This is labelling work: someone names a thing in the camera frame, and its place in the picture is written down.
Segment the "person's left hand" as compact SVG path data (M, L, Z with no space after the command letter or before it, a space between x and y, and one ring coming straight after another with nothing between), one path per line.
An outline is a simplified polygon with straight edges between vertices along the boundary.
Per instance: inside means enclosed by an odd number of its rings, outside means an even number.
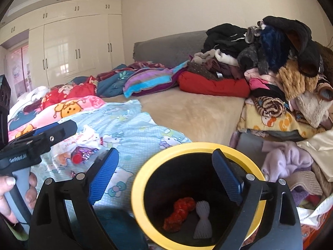
M16 185L16 179L14 177L10 177L8 175L1 176L1 185L0 185L1 214L5 218L7 218L7 220L12 224L17 224L18 220L8 205L8 202L5 198L5 193L12 190L15 185ZM30 173L30 175L29 175L29 185L30 185L30 188L25 194L25 199L26 199L26 202L27 202L29 208L33 209L36 204L36 200L37 200L37 190L36 190L37 177L34 173Z

